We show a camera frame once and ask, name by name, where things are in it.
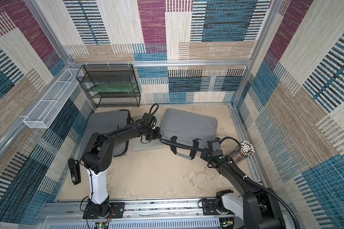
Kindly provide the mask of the silver Apple laptop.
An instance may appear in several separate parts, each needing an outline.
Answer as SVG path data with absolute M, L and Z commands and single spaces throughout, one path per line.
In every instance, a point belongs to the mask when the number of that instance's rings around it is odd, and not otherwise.
M 156 126 L 155 127 L 160 127 L 161 125 L 161 116 L 159 114 L 154 115 L 157 119 Z M 138 116 L 132 116 L 132 119 L 134 121 L 141 119 L 142 115 Z M 163 143 L 160 142 L 160 140 L 155 139 L 151 141 L 147 141 L 144 136 L 134 138 L 131 140 L 131 151 L 132 152 L 137 152 L 137 151 L 145 151 L 145 150 L 152 150 L 152 149 L 160 149 L 163 148 Z

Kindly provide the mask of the grey laptop bag with handles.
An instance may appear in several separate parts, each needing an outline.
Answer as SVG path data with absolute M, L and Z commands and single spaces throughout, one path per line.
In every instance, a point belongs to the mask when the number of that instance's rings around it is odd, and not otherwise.
M 217 137 L 217 119 L 168 108 L 160 126 L 160 141 L 178 156 L 192 160 Z

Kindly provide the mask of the grey zippered laptop sleeve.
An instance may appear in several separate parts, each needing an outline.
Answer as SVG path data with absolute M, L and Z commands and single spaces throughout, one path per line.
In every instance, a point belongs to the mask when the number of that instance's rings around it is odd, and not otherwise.
M 106 134 L 123 128 L 130 122 L 130 112 L 129 110 L 125 109 L 91 114 L 89 116 L 88 124 L 79 147 L 77 159 L 80 159 L 86 150 L 86 145 L 93 133 Z

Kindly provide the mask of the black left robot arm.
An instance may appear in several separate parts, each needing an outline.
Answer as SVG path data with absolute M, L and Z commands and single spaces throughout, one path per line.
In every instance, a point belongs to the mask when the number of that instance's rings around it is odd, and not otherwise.
M 156 127 L 157 119 L 154 114 L 159 104 L 151 106 L 148 113 L 141 119 L 132 121 L 125 127 L 101 134 L 91 135 L 81 161 L 87 169 L 90 184 L 90 196 L 86 206 L 86 216 L 105 218 L 111 214 L 109 194 L 107 191 L 107 170 L 114 158 L 115 149 L 134 138 L 144 138 L 143 144 L 160 139 L 160 129 Z

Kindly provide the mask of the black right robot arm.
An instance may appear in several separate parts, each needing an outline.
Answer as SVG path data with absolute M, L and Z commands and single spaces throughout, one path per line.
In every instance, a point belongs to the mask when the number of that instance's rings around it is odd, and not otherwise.
M 246 229 L 284 229 L 285 220 L 281 208 L 285 208 L 294 227 L 300 223 L 292 209 L 272 189 L 249 178 L 234 162 L 231 156 L 221 149 L 222 139 L 207 141 L 201 159 L 209 168 L 216 169 L 238 191 L 224 190 L 216 194 L 213 206 L 220 215 L 233 213 L 243 220 Z

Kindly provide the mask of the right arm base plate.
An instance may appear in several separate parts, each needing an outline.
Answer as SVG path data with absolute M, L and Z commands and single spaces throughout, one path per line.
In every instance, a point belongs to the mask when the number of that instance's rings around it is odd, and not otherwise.
M 214 199 L 202 198 L 198 202 L 198 207 L 202 209 L 203 214 L 207 215 L 226 215 L 228 211 L 220 210 Z

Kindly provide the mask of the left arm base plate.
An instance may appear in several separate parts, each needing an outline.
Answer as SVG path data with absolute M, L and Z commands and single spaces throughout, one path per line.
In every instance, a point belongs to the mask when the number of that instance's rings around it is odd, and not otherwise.
M 101 205 L 89 202 L 83 219 L 120 219 L 123 217 L 125 202 L 104 202 Z

